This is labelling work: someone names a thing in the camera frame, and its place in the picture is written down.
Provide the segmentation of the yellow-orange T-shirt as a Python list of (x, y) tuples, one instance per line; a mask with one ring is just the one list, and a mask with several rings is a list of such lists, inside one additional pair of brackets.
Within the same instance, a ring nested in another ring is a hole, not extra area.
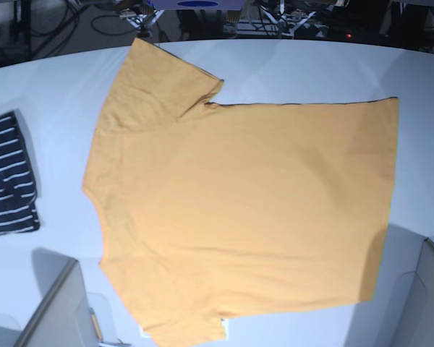
[(100, 266), (158, 346), (375, 292), (398, 99), (220, 105), (222, 86), (137, 39), (95, 128), (82, 188), (103, 232)]

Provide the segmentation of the navy white striped garment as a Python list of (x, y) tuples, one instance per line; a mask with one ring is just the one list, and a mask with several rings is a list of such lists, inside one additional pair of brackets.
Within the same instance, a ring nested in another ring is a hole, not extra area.
[(15, 113), (0, 115), (0, 236), (38, 231), (37, 183)]

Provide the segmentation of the white paper label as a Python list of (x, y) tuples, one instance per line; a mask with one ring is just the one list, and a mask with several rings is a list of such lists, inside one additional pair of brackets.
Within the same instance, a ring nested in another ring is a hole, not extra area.
[[(222, 327), (224, 329), (224, 333), (225, 333), (225, 339), (228, 340), (229, 339), (229, 321), (226, 319), (221, 319), (221, 324)], [(151, 336), (149, 333), (145, 332), (141, 326), (139, 326), (139, 331), (140, 331), (140, 336), (142, 338), (149, 338), (151, 339)]]

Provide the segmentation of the grey bin left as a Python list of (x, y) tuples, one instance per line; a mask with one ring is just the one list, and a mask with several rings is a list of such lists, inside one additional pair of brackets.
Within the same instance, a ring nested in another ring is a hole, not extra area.
[(102, 336), (79, 262), (70, 258), (23, 330), (0, 327), (0, 346), (124, 346)]

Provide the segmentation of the grey bin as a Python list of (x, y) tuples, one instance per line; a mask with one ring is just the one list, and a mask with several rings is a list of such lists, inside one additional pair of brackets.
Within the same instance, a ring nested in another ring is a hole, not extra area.
[(386, 301), (360, 304), (345, 346), (434, 346), (434, 242), (422, 243), (415, 270), (394, 282)]
[(124, 346), (102, 336), (79, 262), (70, 258), (23, 330), (0, 327), (0, 346)]

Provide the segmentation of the grey bin right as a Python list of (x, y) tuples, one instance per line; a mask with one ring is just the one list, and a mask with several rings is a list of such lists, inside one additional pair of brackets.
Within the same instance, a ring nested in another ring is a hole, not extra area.
[(394, 282), (386, 301), (360, 304), (345, 346), (434, 346), (434, 242), (422, 243), (415, 270)]

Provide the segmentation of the aluminium frame rail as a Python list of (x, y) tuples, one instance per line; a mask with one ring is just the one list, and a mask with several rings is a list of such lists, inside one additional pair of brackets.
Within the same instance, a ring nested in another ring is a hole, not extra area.
[(238, 23), (227, 23), (223, 26), (223, 32), (234, 38), (262, 38), (269, 39), (324, 39), (328, 35), (328, 27), (325, 25), (305, 23), (299, 26), (297, 23), (282, 22), (273, 24), (269, 22), (249, 22), (242, 20)]

